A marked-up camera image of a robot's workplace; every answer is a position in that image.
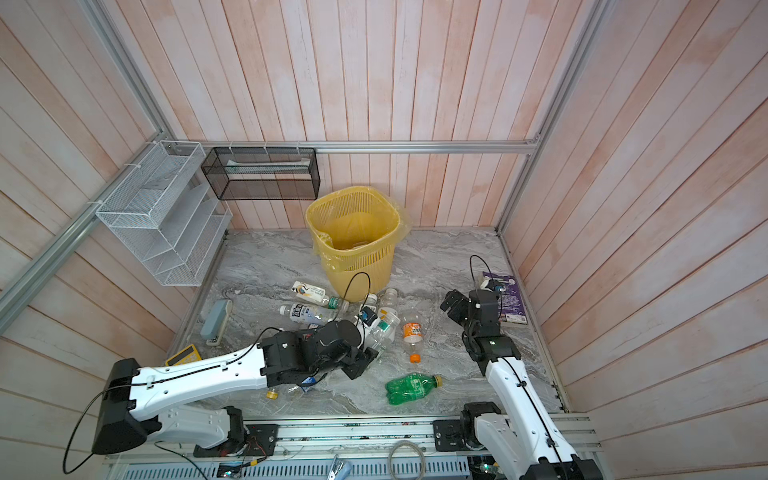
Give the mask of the blue label clear bottle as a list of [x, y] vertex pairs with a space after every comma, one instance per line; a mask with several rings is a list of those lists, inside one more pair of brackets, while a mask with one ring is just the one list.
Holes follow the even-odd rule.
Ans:
[[306, 393], [313, 389], [317, 384], [319, 383], [319, 379], [312, 376], [306, 378], [303, 382], [301, 382], [298, 387], [301, 389], [302, 392]]

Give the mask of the green soda bottle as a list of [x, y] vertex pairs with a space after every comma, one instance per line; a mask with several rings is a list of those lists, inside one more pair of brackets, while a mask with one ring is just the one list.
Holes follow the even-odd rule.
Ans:
[[442, 387], [439, 375], [412, 373], [389, 381], [386, 385], [387, 401], [396, 406], [426, 397], [432, 390]]

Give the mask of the white yellow vitamin bottle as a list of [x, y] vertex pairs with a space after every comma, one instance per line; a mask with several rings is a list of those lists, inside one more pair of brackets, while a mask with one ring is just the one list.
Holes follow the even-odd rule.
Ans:
[[399, 293], [395, 288], [390, 287], [383, 290], [378, 299], [378, 313], [380, 317], [389, 313], [397, 313]]

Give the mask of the orange label bottle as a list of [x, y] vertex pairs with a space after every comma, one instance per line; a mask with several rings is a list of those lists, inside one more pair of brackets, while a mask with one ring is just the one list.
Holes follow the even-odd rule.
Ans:
[[421, 353], [424, 346], [424, 336], [422, 332], [422, 322], [418, 316], [411, 316], [404, 319], [403, 325], [403, 345], [409, 361], [412, 364], [421, 362]]

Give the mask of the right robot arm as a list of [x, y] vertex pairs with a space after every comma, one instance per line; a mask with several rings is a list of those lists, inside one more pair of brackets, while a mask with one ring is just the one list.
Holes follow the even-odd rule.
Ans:
[[461, 412], [467, 446], [484, 448], [508, 479], [601, 479], [546, 411], [515, 342], [501, 329], [501, 295], [475, 289], [446, 293], [440, 309], [463, 329], [462, 343], [501, 401], [474, 402]]

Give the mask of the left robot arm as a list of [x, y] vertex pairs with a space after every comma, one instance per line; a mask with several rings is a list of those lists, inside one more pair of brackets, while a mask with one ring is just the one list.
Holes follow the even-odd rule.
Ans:
[[207, 410], [196, 402], [238, 391], [303, 386], [334, 370], [354, 380], [378, 355], [359, 327], [338, 320], [314, 329], [275, 329], [246, 348], [188, 364], [142, 367], [133, 358], [120, 360], [96, 398], [100, 405], [91, 451], [117, 454], [148, 441], [170, 440], [234, 454], [247, 442], [241, 410]]

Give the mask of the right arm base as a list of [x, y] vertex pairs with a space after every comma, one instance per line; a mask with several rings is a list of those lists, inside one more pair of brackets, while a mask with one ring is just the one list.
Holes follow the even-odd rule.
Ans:
[[435, 448], [439, 452], [483, 449], [475, 434], [475, 419], [483, 414], [501, 414], [494, 402], [471, 402], [464, 405], [458, 419], [432, 422]]

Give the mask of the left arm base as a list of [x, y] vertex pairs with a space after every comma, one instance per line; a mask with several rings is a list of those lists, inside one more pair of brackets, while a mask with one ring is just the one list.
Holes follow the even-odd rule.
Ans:
[[218, 446], [202, 448], [196, 445], [193, 456], [196, 458], [257, 457], [267, 458], [274, 454], [278, 424], [245, 423], [243, 413], [234, 406], [226, 406], [229, 431], [225, 441]]

